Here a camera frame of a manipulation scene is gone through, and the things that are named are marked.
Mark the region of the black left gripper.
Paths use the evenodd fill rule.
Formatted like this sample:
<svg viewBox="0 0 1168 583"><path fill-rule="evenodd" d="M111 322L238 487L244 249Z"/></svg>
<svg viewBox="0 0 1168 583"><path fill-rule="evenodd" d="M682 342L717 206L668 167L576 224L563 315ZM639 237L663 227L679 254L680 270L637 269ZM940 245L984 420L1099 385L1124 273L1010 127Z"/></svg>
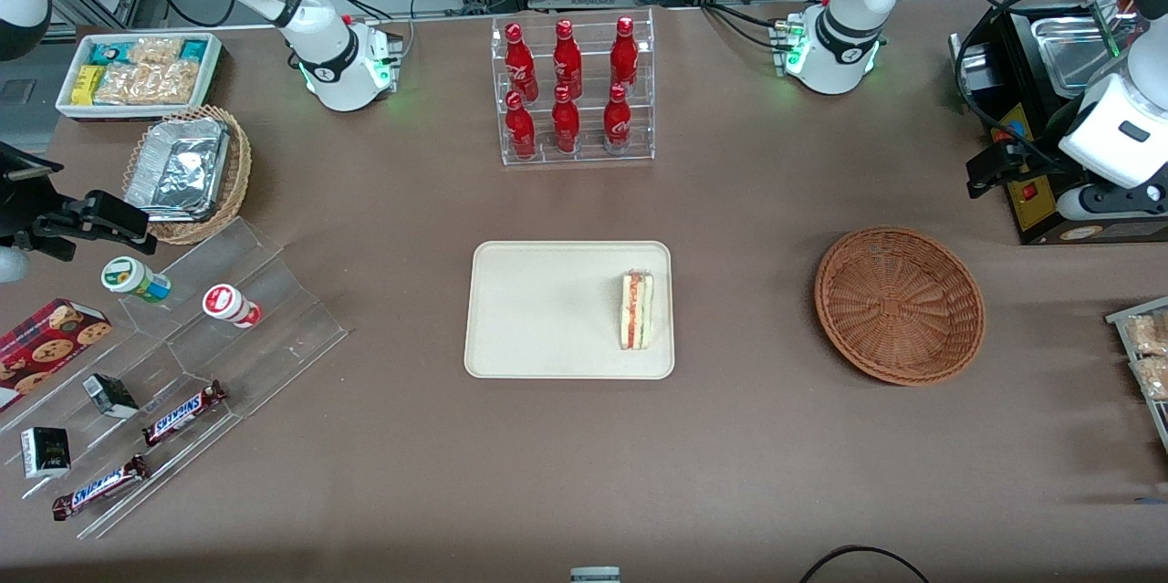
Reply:
<svg viewBox="0 0 1168 583"><path fill-rule="evenodd" d="M1063 174L1064 157L1056 145L990 143L967 162L969 199L1010 182L1036 183L1040 176Z"/></svg>

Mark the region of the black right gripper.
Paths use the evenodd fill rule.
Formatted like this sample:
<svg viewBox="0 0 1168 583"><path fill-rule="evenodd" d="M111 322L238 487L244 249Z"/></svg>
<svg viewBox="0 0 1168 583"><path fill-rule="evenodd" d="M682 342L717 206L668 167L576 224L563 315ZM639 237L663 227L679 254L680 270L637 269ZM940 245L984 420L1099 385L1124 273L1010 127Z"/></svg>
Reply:
<svg viewBox="0 0 1168 583"><path fill-rule="evenodd" d="M150 215L113 193L86 193L86 218L71 208L72 199L56 190L50 176L62 164L25 153L1 143L1 238L4 247L42 252L71 261L71 238L110 241L144 255L157 252L158 238L150 234Z"/></svg>

